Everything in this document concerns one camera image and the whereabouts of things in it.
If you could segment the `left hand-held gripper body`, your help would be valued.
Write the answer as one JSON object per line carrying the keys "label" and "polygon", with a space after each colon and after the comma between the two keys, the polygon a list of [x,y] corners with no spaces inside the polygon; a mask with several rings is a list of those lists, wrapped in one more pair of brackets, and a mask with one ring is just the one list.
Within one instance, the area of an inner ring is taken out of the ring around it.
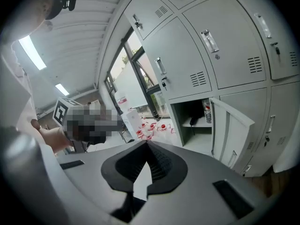
{"label": "left hand-held gripper body", "polygon": [[76,153],[85,153],[91,145],[105,143],[113,133],[123,129],[117,111],[102,107],[98,100],[82,105],[60,97],[52,118],[59,126],[52,138],[55,148],[71,146]]}

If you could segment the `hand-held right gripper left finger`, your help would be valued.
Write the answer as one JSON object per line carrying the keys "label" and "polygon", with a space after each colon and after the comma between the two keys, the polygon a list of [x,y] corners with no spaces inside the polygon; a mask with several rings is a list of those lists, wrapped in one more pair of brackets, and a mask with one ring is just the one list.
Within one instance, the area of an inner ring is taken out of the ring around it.
{"label": "hand-held right gripper left finger", "polygon": [[71,183],[71,224],[147,224],[147,203],[134,197],[134,182],[146,174],[146,155],[147,143],[141,141],[59,159],[63,164],[83,162],[64,170]]}

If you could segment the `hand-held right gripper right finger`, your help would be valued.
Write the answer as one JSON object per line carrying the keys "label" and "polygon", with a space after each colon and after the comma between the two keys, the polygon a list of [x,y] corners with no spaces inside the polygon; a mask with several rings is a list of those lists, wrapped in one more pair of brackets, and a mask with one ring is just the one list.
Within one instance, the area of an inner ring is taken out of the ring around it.
{"label": "hand-held right gripper right finger", "polygon": [[[275,205],[278,196],[267,198],[246,178],[216,159],[161,142],[187,164],[187,176],[172,192],[150,195],[131,220],[133,225],[256,225]],[[225,181],[253,210],[237,218],[214,183]]]}

